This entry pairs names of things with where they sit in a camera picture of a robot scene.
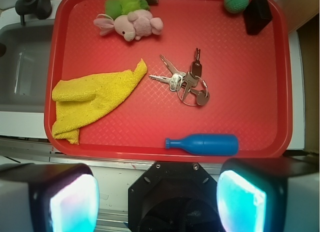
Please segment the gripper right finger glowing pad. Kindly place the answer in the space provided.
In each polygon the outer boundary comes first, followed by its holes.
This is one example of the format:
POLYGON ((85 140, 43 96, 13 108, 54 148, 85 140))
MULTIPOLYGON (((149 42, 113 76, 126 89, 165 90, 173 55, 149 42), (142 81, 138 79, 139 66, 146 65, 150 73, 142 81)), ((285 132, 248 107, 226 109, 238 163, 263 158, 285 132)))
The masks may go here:
POLYGON ((230 158, 216 202, 227 232, 318 232, 320 170, 291 157, 230 158))

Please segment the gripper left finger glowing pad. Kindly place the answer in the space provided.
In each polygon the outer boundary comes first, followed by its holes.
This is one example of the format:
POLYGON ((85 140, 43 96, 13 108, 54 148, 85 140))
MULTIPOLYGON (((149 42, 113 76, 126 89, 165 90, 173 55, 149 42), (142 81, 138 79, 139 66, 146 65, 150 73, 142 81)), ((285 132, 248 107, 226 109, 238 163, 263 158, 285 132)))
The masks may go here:
POLYGON ((93 232, 99 185, 83 163, 0 166, 2 232, 93 232))

